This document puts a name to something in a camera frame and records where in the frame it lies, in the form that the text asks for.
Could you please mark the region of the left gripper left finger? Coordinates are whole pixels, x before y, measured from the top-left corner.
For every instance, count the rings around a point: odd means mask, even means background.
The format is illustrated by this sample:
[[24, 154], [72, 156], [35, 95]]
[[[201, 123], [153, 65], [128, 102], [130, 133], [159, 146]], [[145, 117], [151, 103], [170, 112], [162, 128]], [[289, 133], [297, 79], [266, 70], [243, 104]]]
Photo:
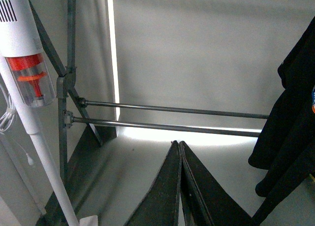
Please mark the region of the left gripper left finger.
[[182, 156], [179, 143], [170, 149], [149, 191], [133, 211], [126, 226], [177, 226]]

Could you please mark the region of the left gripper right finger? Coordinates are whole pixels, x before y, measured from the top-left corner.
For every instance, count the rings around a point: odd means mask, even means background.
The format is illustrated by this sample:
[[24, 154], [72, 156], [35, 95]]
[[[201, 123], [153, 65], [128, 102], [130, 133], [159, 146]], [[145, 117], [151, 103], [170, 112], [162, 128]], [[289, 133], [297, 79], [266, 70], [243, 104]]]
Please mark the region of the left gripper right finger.
[[183, 141], [181, 200], [187, 226], [251, 226], [252, 218]]

